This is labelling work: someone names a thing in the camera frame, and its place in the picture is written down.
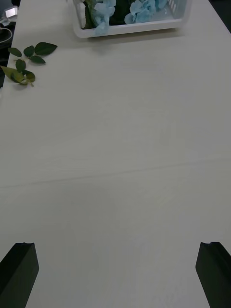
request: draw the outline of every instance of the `blue hydrangea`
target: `blue hydrangea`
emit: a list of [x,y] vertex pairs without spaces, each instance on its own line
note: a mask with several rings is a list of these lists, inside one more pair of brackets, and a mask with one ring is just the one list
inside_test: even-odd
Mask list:
[[115,12],[116,0],[102,0],[97,2],[93,10],[93,18],[97,27],[95,35],[106,34],[109,28],[109,19]]
[[130,13],[125,16],[125,23],[137,24],[151,21],[156,13],[155,0],[136,0],[130,6]]
[[157,10],[161,10],[166,6],[167,0],[155,0],[155,4],[156,4]]

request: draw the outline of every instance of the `black object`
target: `black object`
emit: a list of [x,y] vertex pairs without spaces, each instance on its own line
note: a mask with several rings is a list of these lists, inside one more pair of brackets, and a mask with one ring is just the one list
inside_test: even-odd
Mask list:
[[39,271],[34,244],[15,244],[0,263],[0,307],[25,308]]
[[226,28],[231,32],[231,0],[209,0]]
[[196,271],[210,307],[231,308],[231,256],[221,243],[201,243]]

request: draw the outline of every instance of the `green leaf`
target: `green leaf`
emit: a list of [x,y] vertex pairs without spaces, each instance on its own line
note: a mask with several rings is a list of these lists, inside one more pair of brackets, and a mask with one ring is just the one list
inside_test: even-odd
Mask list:
[[22,56],[22,53],[20,52],[20,50],[18,50],[17,48],[14,48],[14,47],[8,48],[8,52],[12,53],[16,57]]
[[35,48],[32,45],[23,50],[24,55],[28,58],[32,57],[34,52],[35,52]]
[[17,83],[23,83],[26,82],[25,77],[22,73],[19,73],[15,68],[11,67],[4,67],[0,66],[1,69],[4,71],[4,74],[11,80]]
[[30,81],[30,82],[35,81],[35,74],[34,73],[24,70],[24,71],[22,71],[22,74],[26,75],[26,78],[27,78],[28,81]]
[[19,83],[22,86],[26,86],[28,84],[28,81],[26,79],[21,79],[21,76],[16,76],[15,73],[12,73],[11,80],[13,82]]
[[48,54],[53,53],[56,48],[56,45],[42,42],[35,46],[35,53],[38,56],[47,56]]
[[85,26],[84,26],[83,29],[95,28],[94,22],[91,18],[90,9],[89,9],[89,6],[86,3],[86,1],[84,1],[84,5],[85,5],[85,20],[86,20],[86,23],[85,23]]
[[32,56],[30,57],[30,60],[34,63],[38,63],[38,64],[45,64],[46,61],[43,60],[43,58],[39,57],[39,56]]
[[18,59],[15,63],[18,72],[22,72],[26,68],[26,63],[24,60]]

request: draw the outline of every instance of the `basket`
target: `basket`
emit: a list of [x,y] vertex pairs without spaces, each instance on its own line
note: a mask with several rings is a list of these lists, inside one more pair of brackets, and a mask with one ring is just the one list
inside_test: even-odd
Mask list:
[[[167,0],[165,8],[154,16],[153,21],[139,24],[110,26],[107,34],[103,36],[179,28],[188,21],[191,3],[192,0]],[[84,4],[80,0],[68,0],[68,5],[72,16],[74,33],[79,38],[94,37],[94,29],[83,29],[85,25]]]

